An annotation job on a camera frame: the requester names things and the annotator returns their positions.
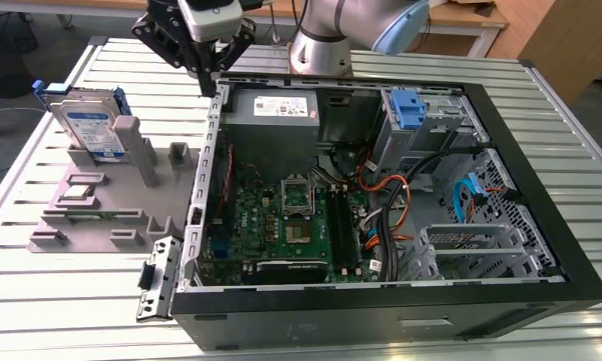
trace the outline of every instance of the green circuit board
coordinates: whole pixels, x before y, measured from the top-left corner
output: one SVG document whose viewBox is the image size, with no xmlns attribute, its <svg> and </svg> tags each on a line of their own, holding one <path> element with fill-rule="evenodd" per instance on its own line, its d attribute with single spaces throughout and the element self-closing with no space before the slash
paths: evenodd
<svg viewBox="0 0 602 361">
<path fill-rule="evenodd" d="M 332 248 L 329 225 L 325 216 L 327 190 L 316 188 L 311 196 L 304 187 L 285 187 L 288 205 L 313 204 L 311 217 L 284 217 L 279 186 L 247 186 L 236 194 L 232 237 L 225 247 L 227 257 L 215 262 L 215 277 L 219 284 L 240 284 L 240 268 L 245 260 L 297 259 L 328 263 L 325 282 L 363 282 L 368 275 L 343 275 L 332 270 Z M 365 205 L 365 195 L 348 193 L 348 205 L 353 226 L 357 209 Z"/>
</svg>

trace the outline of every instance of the ram slot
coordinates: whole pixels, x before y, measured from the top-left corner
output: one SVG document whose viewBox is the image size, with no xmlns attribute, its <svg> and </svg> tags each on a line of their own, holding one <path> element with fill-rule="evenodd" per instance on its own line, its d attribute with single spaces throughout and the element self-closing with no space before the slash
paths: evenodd
<svg viewBox="0 0 602 361">
<path fill-rule="evenodd" d="M 349 213 L 345 193 L 328 193 L 325 211 L 332 248 L 332 268 L 336 272 L 341 269 L 353 271 L 357 266 L 357 252 L 352 232 L 352 214 Z"/>
</svg>

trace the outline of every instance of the metal bracket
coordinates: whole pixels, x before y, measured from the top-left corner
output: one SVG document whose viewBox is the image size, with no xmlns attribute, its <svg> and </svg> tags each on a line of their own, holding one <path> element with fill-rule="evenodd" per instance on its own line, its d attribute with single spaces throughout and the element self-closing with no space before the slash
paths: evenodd
<svg viewBox="0 0 602 361">
<path fill-rule="evenodd" d="M 182 241 L 174 237 L 161 238 L 153 244 L 152 257 L 142 264 L 138 287 L 142 289 L 136 322 L 170 320 L 169 308 L 176 288 Z"/>
</svg>

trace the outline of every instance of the sticker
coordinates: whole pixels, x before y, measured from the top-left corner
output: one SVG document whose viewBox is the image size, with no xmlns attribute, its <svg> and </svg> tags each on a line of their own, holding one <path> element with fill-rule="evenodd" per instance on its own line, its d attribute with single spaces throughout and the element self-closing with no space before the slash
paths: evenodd
<svg viewBox="0 0 602 361">
<path fill-rule="evenodd" d="M 380 272 L 382 271 L 382 263 L 379 261 L 376 261 L 375 259 L 372 259 L 370 261 L 370 270 L 375 271 L 375 272 Z"/>
<path fill-rule="evenodd" d="M 307 99 L 257 96 L 253 99 L 253 115 L 257 117 L 307 117 Z"/>
<path fill-rule="evenodd" d="M 378 170 L 378 165 L 374 164 L 370 160 L 365 160 L 365 163 L 363 163 L 365 165 L 365 167 L 371 170 L 371 171 L 376 171 Z"/>
<path fill-rule="evenodd" d="M 70 111 L 66 118 L 86 150 L 94 156 L 105 158 L 124 156 L 124 148 L 106 114 Z"/>
</svg>

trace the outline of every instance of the blue hard drive label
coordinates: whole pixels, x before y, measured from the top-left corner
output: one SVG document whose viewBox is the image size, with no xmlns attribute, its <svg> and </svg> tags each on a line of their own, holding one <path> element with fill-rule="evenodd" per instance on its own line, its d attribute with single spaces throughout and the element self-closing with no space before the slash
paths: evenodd
<svg viewBox="0 0 602 361">
<path fill-rule="evenodd" d="M 73 119 L 97 119 L 97 120 L 109 119 L 109 116 L 102 113 L 77 113 L 74 111 L 70 111 L 69 113 L 66 113 L 66 115 L 69 116 L 69 118 Z"/>
<path fill-rule="evenodd" d="M 113 132 L 113 119 L 105 113 L 66 112 L 70 127 L 89 153 L 117 161 L 124 156 L 124 148 L 118 136 Z"/>
</svg>

